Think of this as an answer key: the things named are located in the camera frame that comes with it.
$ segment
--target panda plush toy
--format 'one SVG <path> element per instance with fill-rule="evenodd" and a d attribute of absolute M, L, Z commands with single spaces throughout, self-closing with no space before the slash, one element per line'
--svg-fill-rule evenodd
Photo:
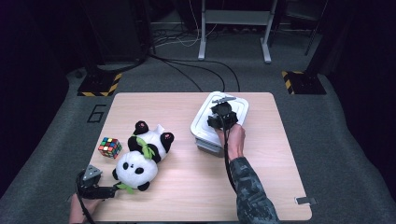
<path fill-rule="evenodd" d="M 143 120 L 135 125 L 134 134 L 128 139 L 129 152 L 125 153 L 117 163 L 113 176 L 120 181 L 120 189 L 144 191 L 149 188 L 150 181 L 158 173 L 157 163 L 162 161 L 169 152 L 175 137 L 172 133 L 164 133 L 159 124 L 155 130 Z"/>

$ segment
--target panda ear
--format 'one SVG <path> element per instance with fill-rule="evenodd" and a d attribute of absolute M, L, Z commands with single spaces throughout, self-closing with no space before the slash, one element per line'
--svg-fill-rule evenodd
<path fill-rule="evenodd" d="M 149 126 L 143 120 L 139 120 L 136 125 L 134 126 L 134 134 L 142 134 L 147 133 L 149 131 Z"/>
<path fill-rule="evenodd" d="M 116 169 L 113 170 L 113 177 L 114 177 L 116 180 L 119 180 L 119 176 L 117 175 Z"/>
<path fill-rule="evenodd" d="M 145 191 L 146 189 L 149 188 L 149 182 L 146 182 L 146 184 L 144 185 L 140 185 L 139 187 L 137 187 L 140 191 Z"/>
<path fill-rule="evenodd" d="M 173 141 L 175 140 L 175 136 L 172 133 L 163 133 L 161 134 L 161 143 L 165 148 L 166 153 L 171 148 Z"/>
<path fill-rule="evenodd" d="M 128 139 L 128 148 L 130 151 L 137 151 L 137 150 L 141 151 L 142 150 L 142 147 L 139 146 L 139 144 L 137 144 L 136 136 L 131 136 Z"/>

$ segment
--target human arm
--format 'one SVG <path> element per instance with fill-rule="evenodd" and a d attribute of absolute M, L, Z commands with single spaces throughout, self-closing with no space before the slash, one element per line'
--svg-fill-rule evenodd
<path fill-rule="evenodd" d="M 260 179 L 244 157 L 245 129 L 235 124 L 227 132 L 230 169 L 235 183 L 240 223 L 279 223 L 274 205 L 267 198 Z M 224 132 L 216 130 L 216 133 L 224 145 Z"/>
<path fill-rule="evenodd" d="M 84 206 L 87 208 L 88 212 L 92 215 L 93 212 L 95 211 L 97 205 L 99 202 L 101 202 L 101 199 L 81 199 L 84 203 Z M 72 202 L 70 204 L 70 216 L 69 216 L 69 224 L 76 224 L 76 223 L 84 223 L 87 220 L 85 218 L 81 204 L 78 201 L 78 196 L 77 194 L 73 194 L 72 196 Z"/>

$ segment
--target camouflage jacket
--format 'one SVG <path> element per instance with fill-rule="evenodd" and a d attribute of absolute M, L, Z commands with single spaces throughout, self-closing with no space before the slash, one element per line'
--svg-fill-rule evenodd
<path fill-rule="evenodd" d="M 242 224 L 280 223 L 272 202 L 267 198 L 260 179 L 244 157 L 230 162 L 235 183 L 236 208 Z"/>

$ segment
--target black speaker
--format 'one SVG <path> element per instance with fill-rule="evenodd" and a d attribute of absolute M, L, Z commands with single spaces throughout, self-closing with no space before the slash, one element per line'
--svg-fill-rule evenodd
<path fill-rule="evenodd" d="M 144 60 L 152 44 L 147 0 L 80 0 L 103 63 Z"/>

